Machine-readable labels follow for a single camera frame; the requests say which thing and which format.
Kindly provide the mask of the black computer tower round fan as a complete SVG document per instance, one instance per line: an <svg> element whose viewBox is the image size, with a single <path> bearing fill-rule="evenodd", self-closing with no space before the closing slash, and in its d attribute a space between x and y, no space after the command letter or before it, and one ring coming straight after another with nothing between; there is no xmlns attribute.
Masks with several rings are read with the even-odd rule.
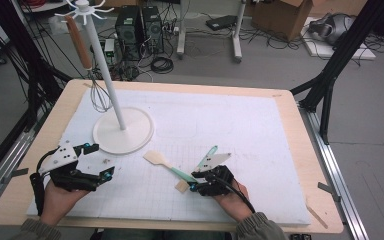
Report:
<svg viewBox="0 0 384 240"><path fill-rule="evenodd" d="M142 8L144 32L148 50L152 54L164 52L162 21L156 6Z"/></svg>

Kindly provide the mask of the white metal stand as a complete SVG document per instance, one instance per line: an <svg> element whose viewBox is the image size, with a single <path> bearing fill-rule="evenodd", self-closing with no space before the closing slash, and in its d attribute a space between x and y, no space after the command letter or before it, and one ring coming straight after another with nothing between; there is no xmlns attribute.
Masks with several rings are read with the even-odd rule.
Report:
<svg viewBox="0 0 384 240"><path fill-rule="evenodd" d="M180 59L183 58L185 52L185 43L186 43L186 26L184 17L186 16L190 0L180 0L180 20L179 20L179 33L177 38L177 50L176 53ZM240 30L242 25L242 20L246 8L246 0L240 0L240 5L238 8L237 21L235 28L231 34L231 40L234 50L234 59L237 62L242 61L242 50L240 44Z"/></svg>

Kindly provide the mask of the black metal frame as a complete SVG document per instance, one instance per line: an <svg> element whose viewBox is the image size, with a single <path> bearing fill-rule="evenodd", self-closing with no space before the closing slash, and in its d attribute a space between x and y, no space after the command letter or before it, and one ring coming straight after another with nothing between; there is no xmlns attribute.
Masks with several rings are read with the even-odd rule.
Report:
<svg viewBox="0 0 384 240"><path fill-rule="evenodd" d="M45 60L20 20L11 0L0 0L0 26L15 47L21 61L17 60L13 51L1 39L0 47L14 66L19 79L28 85L27 110L0 144L1 163L18 136L25 129L30 130L37 122L39 108L46 103L50 105L56 103L63 90L58 79L68 83L71 77Z"/></svg>
<svg viewBox="0 0 384 240"><path fill-rule="evenodd" d="M323 102L319 133L326 144L329 144L328 128L335 82L383 15L384 0L367 0L323 70L313 79L291 90L293 95L308 90L306 97L299 102L299 106L308 112L315 113L318 104Z"/></svg>

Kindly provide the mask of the person's right hand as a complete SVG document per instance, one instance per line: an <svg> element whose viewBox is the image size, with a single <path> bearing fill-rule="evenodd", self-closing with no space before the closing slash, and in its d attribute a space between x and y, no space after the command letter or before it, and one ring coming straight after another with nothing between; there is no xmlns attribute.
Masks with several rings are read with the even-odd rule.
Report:
<svg viewBox="0 0 384 240"><path fill-rule="evenodd" d="M230 192L227 195L214 196L213 199L236 222L241 222L252 215L250 208L235 192Z"/></svg>

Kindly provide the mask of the person's left hand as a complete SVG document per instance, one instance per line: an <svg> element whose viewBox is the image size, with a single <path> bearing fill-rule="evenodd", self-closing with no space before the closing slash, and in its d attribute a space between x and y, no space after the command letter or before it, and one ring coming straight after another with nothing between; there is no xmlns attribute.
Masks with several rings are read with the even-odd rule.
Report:
<svg viewBox="0 0 384 240"><path fill-rule="evenodd" d="M45 188L44 207L40 221L50 226L56 226L87 194L88 191L85 190L67 191L57 187L50 180Z"/></svg>

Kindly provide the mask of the white foam mat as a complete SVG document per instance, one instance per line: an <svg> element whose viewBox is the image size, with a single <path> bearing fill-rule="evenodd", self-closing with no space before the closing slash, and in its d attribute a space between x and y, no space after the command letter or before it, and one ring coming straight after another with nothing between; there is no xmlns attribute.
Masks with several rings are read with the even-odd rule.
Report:
<svg viewBox="0 0 384 240"><path fill-rule="evenodd" d="M156 150L191 173L214 149L229 154L226 166L244 184L253 207L282 226L310 224L306 200L273 97L120 90L123 107L146 111L155 130L143 149L128 155L97 151L81 157L79 169L96 174L109 167L111 181L88 194L73 217L229 222L210 197L176 189L178 177L144 159Z"/></svg>

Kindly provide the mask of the cardboard box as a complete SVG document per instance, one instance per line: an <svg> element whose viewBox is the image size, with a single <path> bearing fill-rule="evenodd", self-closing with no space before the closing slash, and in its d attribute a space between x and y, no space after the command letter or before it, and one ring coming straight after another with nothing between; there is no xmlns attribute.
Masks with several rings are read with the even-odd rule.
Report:
<svg viewBox="0 0 384 240"><path fill-rule="evenodd" d="M251 25L288 42L299 36L313 7L313 0L260 0Z"/></svg>

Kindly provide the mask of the grey metal bracket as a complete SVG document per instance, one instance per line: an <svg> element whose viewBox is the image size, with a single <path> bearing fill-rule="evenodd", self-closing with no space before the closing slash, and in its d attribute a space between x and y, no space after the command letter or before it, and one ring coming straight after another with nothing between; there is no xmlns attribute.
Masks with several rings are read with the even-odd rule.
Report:
<svg viewBox="0 0 384 240"><path fill-rule="evenodd" d="M332 199L334 202L340 202L341 201L341 196L339 196L336 193L336 191L332 187L328 186L327 184L324 184L322 182L318 182L317 187L319 189L329 193L332 196Z"/></svg>
<svg viewBox="0 0 384 240"><path fill-rule="evenodd" d="M17 169L9 173L8 176L4 176L1 179L2 184L8 184L12 178L28 174L29 168Z"/></svg>

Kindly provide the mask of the tan tape strip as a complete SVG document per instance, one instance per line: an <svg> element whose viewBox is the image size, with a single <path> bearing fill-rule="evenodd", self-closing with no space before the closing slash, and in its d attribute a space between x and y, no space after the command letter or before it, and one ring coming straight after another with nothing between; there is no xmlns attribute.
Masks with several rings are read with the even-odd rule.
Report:
<svg viewBox="0 0 384 240"><path fill-rule="evenodd" d="M309 213L325 228L328 229L327 223L317 214L317 212L311 208L309 205L306 205Z"/></svg>

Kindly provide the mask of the wire whisk with wooden handle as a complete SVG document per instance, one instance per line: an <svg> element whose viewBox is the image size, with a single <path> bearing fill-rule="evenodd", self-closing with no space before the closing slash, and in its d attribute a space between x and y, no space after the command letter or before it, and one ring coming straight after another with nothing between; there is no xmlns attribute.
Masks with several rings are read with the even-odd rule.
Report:
<svg viewBox="0 0 384 240"><path fill-rule="evenodd" d="M81 64L83 68L87 71L87 76L91 80L90 100L91 100L92 106L96 111L100 113L105 113L112 107L109 94L104 88L102 88L97 83L97 80L92 71L93 66L92 66L91 58L89 57L86 51L85 44L81 38L81 35L78 31L78 28L76 26L74 19L71 16L65 16L65 20L66 20L70 37L72 39L72 42L74 44L78 57L81 61Z"/></svg>

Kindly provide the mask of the black computer tower green label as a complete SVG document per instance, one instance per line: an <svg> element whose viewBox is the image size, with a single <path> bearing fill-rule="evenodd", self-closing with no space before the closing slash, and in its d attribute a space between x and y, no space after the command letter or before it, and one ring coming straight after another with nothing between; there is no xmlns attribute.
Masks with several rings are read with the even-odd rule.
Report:
<svg viewBox="0 0 384 240"><path fill-rule="evenodd" d="M144 40L140 8L137 5L123 5L115 23L115 29L124 60L140 59L140 44Z"/></svg>

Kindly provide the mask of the black flat device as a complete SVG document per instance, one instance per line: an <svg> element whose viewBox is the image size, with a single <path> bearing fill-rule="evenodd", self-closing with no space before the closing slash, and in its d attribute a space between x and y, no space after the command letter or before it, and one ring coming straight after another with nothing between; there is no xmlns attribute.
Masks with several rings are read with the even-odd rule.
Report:
<svg viewBox="0 0 384 240"><path fill-rule="evenodd" d="M206 21L206 26L213 31L229 28L237 21L237 17L233 15L226 15Z"/></svg>

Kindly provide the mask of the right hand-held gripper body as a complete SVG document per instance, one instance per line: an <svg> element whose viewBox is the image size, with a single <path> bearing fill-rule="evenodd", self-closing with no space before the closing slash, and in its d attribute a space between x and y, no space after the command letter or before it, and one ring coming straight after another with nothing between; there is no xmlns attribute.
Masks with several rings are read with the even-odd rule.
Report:
<svg viewBox="0 0 384 240"><path fill-rule="evenodd" d="M210 174L203 178L204 182L199 182L208 184L206 193L199 193L201 196L218 196L225 195L230 192L229 186L234 179L234 175L231 173L227 166L223 165L223 162L225 162L230 157L230 153L222 153L214 154L214 156L211 158L212 169L209 170Z"/></svg>

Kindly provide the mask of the grey padded headset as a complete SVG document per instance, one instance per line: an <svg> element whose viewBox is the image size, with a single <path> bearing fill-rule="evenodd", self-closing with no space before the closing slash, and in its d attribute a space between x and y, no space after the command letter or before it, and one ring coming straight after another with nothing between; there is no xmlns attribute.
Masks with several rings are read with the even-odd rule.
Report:
<svg viewBox="0 0 384 240"><path fill-rule="evenodd" d="M354 23L354 18L344 13L327 13L324 17L309 23L309 33L316 33L328 44L337 45Z"/></svg>

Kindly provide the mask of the aluminium rail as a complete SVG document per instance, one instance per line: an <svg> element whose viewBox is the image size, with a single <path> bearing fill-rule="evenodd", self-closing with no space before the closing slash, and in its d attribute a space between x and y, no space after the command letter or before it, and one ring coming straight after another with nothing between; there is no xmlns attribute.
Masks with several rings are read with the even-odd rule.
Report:
<svg viewBox="0 0 384 240"><path fill-rule="evenodd" d="M18 169L18 166L20 165L34 138L35 133L33 131L22 132L3 155L2 161L0 162L0 194L9 184L2 184L2 177L8 176L9 173Z"/></svg>
<svg viewBox="0 0 384 240"><path fill-rule="evenodd" d="M353 240L369 240L365 226L354 204L346 181L337 163L334 152L329 144L326 144L319 133L320 120L316 113L308 112L302 107L298 108L312 139L314 149L321 162L322 171L336 193L341 196L340 202L335 202L339 209L342 225L347 229Z"/></svg>

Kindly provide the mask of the mint handled cream spatula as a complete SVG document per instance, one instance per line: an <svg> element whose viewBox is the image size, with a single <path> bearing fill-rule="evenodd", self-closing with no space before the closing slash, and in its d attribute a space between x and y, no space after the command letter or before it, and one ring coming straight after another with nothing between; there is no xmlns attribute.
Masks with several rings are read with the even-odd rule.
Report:
<svg viewBox="0 0 384 240"><path fill-rule="evenodd" d="M192 183L196 182L196 180L192 176L190 176L190 175L184 173L183 171L173 167L167 161L165 156L163 154L157 152L157 151L149 150L143 155L143 158L145 160L147 160L148 162L152 163L153 165L165 166L167 169L169 169L171 172L173 172L174 174L176 174L178 177L180 177L182 180L184 180L186 182L192 182Z"/></svg>

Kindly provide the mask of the small white power box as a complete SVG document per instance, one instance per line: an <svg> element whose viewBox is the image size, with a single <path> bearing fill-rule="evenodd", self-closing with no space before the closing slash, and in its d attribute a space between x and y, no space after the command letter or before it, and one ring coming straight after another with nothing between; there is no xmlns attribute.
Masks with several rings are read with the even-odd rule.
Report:
<svg viewBox="0 0 384 240"><path fill-rule="evenodd" d="M106 57L106 61L109 64L112 64L115 60L115 41L113 39L106 39L104 45L104 55Z"/></svg>

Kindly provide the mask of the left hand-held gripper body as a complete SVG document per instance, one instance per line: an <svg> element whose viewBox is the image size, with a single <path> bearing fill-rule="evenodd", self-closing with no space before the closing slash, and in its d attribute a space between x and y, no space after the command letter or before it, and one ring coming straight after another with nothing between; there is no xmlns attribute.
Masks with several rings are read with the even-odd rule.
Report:
<svg viewBox="0 0 384 240"><path fill-rule="evenodd" d="M38 162L38 174L44 177L49 174L53 183L67 191L95 191L98 183L97 175L82 173L77 169L79 156L69 141L44 154Z"/></svg>

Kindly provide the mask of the white rack stand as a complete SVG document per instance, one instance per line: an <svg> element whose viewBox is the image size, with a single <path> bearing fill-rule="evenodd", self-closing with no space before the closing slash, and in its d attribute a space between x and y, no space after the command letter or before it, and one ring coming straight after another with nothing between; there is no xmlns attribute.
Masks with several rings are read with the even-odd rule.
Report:
<svg viewBox="0 0 384 240"><path fill-rule="evenodd" d="M65 16L71 16L74 20L82 18L83 26L95 54L95 59L105 84L105 90L109 94L112 108L105 113L99 113L95 118L91 134L93 140L105 153L127 156L145 147L153 137L154 124L150 115L136 107L121 107L117 93L110 76L103 50L101 48L97 30L93 18L103 20L98 12L104 13L100 5L91 6L88 0L65 0L73 10Z"/></svg>

